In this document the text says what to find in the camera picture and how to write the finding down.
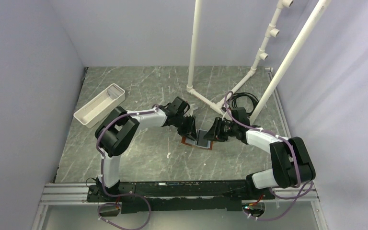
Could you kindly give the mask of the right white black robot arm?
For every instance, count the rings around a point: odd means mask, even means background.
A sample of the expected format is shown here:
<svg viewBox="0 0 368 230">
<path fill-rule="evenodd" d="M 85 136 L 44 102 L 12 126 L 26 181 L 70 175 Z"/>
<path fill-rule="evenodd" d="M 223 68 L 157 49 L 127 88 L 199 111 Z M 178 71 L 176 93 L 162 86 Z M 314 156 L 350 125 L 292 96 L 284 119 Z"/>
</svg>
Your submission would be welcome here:
<svg viewBox="0 0 368 230">
<path fill-rule="evenodd" d="M 225 142 L 230 137 L 257 147 L 270 156 L 270 169 L 246 177 L 245 193 L 251 199 L 258 198 L 266 188 L 295 187 L 316 177 L 308 150 L 300 137 L 286 138 L 261 127 L 247 126 L 239 121 L 219 117 L 204 136 L 216 142 Z"/>
</svg>

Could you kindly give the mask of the brown leather card holder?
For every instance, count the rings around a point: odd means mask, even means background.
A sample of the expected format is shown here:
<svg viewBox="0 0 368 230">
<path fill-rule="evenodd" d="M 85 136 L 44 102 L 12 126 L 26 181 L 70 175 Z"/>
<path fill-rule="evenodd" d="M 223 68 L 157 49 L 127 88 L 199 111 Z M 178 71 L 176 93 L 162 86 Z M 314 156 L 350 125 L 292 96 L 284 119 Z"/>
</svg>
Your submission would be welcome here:
<svg viewBox="0 0 368 230">
<path fill-rule="evenodd" d="M 204 138 L 198 138 L 197 140 L 191 140 L 186 137 L 182 137 L 181 143 L 192 148 L 199 148 L 205 150 L 212 150 L 213 143 L 210 140 Z"/>
</svg>

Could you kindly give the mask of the white rectangular plastic tray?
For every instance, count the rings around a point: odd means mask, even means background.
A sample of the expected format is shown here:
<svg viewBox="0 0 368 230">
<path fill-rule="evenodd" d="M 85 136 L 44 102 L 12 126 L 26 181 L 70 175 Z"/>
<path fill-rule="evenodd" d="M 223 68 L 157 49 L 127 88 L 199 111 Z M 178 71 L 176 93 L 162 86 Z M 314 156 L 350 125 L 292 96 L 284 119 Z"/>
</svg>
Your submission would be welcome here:
<svg viewBox="0 0 368 230">
<path fill-rule="evenodd" d="M 126 98 L 126 92 L 113 83 L 77 110 L 73 117 L 87 128 L 94 127 Z"/>
</svg>

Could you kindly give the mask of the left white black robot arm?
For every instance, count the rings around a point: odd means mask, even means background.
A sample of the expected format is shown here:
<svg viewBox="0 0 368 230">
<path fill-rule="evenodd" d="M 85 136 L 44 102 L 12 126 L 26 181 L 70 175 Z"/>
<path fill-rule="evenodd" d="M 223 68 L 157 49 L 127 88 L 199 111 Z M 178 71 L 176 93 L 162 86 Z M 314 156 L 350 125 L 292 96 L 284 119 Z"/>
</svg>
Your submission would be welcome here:
<svg viewBox="0 0 368 230">
<path fill-rule="evenodd" d="M 95 132 L 96 149 L 101 155 L 100 174 L 97 184 L 100 196 L 113 201 L 119 194 L 119 166 L 121 155 L 127 150 L 137 131 L 151 127 L 173 126 L 181 137 L 196 140 L 197 132 L 193 115 L 186 115 L 184 109 L 154 105 L 149 110 L 126 111 L 118 106 Z"/>
</svg>

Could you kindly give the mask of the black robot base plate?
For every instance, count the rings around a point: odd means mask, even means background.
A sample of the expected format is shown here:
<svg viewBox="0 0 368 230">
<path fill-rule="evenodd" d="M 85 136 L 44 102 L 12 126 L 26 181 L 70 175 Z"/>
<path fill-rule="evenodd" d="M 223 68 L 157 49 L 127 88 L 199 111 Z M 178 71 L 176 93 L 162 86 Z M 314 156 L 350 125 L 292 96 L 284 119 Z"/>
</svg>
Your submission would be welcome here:
<svg viewBox="0 0 368 230">
<path fill-rule="evenodd" d="M 211 210 L 241 211 L 257 200 L 273 200 L 268 188 L 255 189 L 246 180 L 120 182 L 103 192 L 99 182 L 89 186 L 87 202 L 120 202 L 121 212 Z"/>
</svg>

